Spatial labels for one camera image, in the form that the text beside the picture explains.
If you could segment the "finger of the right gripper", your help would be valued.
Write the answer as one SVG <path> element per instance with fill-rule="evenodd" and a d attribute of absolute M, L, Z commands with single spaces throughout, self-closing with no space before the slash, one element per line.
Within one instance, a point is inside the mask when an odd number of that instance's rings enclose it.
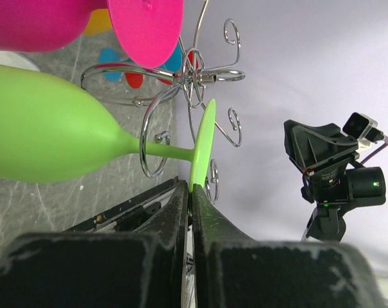
<path fill-rule="evenodd" d="M 334 123 L 313 127 L 313 131 L 319 138 L 329 143 L 356 144 L 356 139 L 344 135 L 341 128 Z"/>
<path fill-rule="evenodd" d="M 287 120 L 284 127 L 285 152 L 300 170 L 315 170 L 339 162 L 357 150 L 356 144 L 329 143 L 317 136 L 313 127 Z"/>

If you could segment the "green plastic wine glass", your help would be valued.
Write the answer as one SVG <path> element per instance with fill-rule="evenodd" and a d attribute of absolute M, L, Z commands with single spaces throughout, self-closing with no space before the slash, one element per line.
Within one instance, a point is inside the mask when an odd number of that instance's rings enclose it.
<path fill-rule="evenodd" d="M 55 75 L 0 65 L 0 178 L 48 184 L 81 177 L 132 153 L 191 163 L 204 185 L 216 102 L 203 113 L 193 149 L 148 142 L 124 130 L 93 96 Z"/>

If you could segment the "red plastic wine glass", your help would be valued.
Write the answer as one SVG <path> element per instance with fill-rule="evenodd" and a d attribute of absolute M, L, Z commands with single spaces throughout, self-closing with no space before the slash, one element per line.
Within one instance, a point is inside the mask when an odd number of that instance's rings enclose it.
<path fill-rule="evenodd" d="M 178 66 L 178 61 L 177 60 L 182 60 L 182 53 L 181 51 L 176 51 L 176 53 L 173 53 L 173 55 L 163 64 L 160 66 L 161 69 L 171 69 L 173 68 L 179 68 Z M 193 65 L 194 62 L 194 53 L 191 51 L 189 53 L 189 61 Z M 195 68 L 199 67 L 199 61 L 196 60 L 196 65 Z M 144 77 L 140 73 L 125 73 L 125 78 L 126 81 L 128 82 L 128 85 L 133 88 L 133 89 L 139 89 L 142 86 L 142 83 L 144 81 Z M 172 85 L 171 81 L 167 80 L 162 80 L 159 79 L 160 82 L 166 84 L 166 85 Z"/>

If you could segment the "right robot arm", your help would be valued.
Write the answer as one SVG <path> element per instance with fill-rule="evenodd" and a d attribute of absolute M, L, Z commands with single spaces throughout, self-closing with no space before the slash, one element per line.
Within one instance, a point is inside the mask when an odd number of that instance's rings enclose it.
<path fill-rule="evenodd" d="M 346 231 L 343 217 L 347 212 L 385 203 L 382 169 L 358 161 L 358 137 L 388 145 L 383 132 L 374 126 L 366 128 L 359 121 L 348 121 L 340 128 L 333 123 L 313 127 L 293 120 L 284 123 L 284 132 L 285 151 L 302 174 L 301 195 L 316 206 L 303 239 L 340 241 Z"/>

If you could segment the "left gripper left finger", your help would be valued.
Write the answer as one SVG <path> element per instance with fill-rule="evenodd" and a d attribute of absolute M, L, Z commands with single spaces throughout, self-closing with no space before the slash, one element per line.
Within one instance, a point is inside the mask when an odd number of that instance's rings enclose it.
<path fill-rule="evenodd" d="M 132 231 L 27 233 L 0 257 L 0 307 L 182 307 L 188 187 Z"/>

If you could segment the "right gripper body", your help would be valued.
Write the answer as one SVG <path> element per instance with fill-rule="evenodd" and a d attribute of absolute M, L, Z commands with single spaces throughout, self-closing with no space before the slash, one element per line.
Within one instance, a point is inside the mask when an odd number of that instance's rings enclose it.
<path fill-rule="evenodd" d="M 353 155 L 304 170 L 302 197 L 317 205 L 382 205 L 386 183 L 380 167 L 365 167 Z"/>

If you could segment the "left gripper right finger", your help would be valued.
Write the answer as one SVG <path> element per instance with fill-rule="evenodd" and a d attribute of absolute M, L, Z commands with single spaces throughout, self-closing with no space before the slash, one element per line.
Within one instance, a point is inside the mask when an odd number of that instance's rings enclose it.
<path fill-rule="evenodd" d="M 198 307 L 383 307 L 364 256 L 339 243 L 256 241 L 192 188 Z"/>

